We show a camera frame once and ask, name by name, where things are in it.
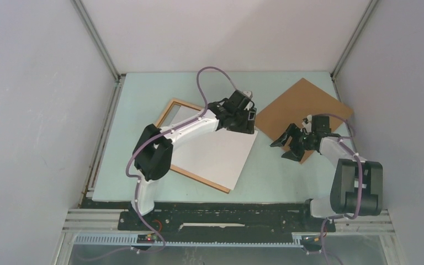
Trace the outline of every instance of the wooden frame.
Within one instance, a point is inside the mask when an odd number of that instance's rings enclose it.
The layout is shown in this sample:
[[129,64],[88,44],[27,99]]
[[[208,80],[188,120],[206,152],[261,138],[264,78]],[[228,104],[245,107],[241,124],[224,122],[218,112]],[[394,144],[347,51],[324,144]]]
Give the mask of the wooden frame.
[[[192,108],[192,109],[195,109],[197,111],[202,110],[202,107],[199,107],[197,105],[194,105],[194,104],[185,102],[185,101],[180,100],[180,99],[177,99],[177,98],[173,98],[168,103],[168,105],[165,108],[165,110],[163,110],[163,112],[160,115],[159,119],[155,122],[155,126],[160,127],[162,125],[162,123],[165,121],[165,119],[167,118],[168,114],[170,113],[170,111],[173,109],[173,107],[175,105]],[[207,180],[207,179],[205,179],[203,177],[200,177],[200,176],[198,176],[198,175],[196,175],[194,173],[191,173],[191,172],[189,172],[187,170],[184,170],[184,169],[182,169],[180,167],[177,167],[175,165],[171,165],[170,169],[173,170],[173,171],[175,171],[175,172],[177,172],[177,173],[179,173],[179,174],[181,174],[181,175],[184,175],[184,176],[186,176],[188,178],[191,178],[191,179],[193,179],[195,181],[198,181],[200,183],[204,183],[207,186],[210,186],[210,187],[212,187],[214,189],[218,189],[221,192],[225,192],[225,193],[229,193],[230,192],[230,189],[228,189],[228,188],[226,188],[226,187],[224,187],[222,185],[218,185],[218,184],[216,184],[216,183],[214,183],[212,181],[209,181],[209,180]]]

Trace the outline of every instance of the white tabletop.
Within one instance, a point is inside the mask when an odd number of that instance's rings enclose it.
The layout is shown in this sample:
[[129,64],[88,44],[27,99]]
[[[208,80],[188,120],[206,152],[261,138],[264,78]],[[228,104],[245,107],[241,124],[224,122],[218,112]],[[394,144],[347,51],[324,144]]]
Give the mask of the white tabletop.
[[[195,75],[190,72],[127,75],[110,128],[93,200],[132,200],[136,181],[128,178],[124,170],[140,134],[146,125],[158,119],[172,98],[203,105]],[[336,98],[327,72],[231,72],[229,75],[238,89],[253,92],[258,111],[301,78]],[[228,97],[233,92],[228,80],[220,73],[204,72],[200,80],[210,102]],[[345,126],[340,126],[335,132],[348,135]],[[156,201],[291,203],[330,193],[335,169],[326,158],[315,152],[300,165],[281,158],[283,150],[269,147],[271,142],[264,133],[258,133],[236,187],[230,194],[169,171],[160,180]]]

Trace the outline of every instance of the gray wall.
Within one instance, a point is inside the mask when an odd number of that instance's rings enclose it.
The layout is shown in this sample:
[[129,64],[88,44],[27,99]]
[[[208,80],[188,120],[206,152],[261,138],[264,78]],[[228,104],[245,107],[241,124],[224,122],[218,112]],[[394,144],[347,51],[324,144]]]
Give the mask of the gray wall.
[[49,264],[114,80],[69,0],[0,1],[0,264]]
[[337,84],[409,264],[424,264],[424,1],[381,1]]

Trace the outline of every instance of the red wire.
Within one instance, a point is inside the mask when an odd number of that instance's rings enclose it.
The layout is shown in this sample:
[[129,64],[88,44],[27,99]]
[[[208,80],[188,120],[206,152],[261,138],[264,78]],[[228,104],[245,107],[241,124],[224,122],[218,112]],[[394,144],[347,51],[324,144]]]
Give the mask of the red wire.
[[157,219],[155,219],[155,220],[153,220],[152,222],[157,222],[158,223],[158,225],[160,226],[160,228],[158,228],[158,231],[157,232],[160,232],[160,231],[162,231],[162,223],[160,222],[160,221],[158,221]]

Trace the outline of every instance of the white board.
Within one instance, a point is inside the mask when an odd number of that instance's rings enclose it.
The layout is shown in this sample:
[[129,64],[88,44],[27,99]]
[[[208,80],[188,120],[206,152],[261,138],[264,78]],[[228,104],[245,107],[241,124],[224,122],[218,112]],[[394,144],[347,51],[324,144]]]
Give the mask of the white board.
[[369,0],[85,0],[120,73],[332,71]]
[[[197,110],[181,106],[170,124]],[[228,189],[234,189],[257,136],[225,129],[198,136],[175,149],[171,164]]]

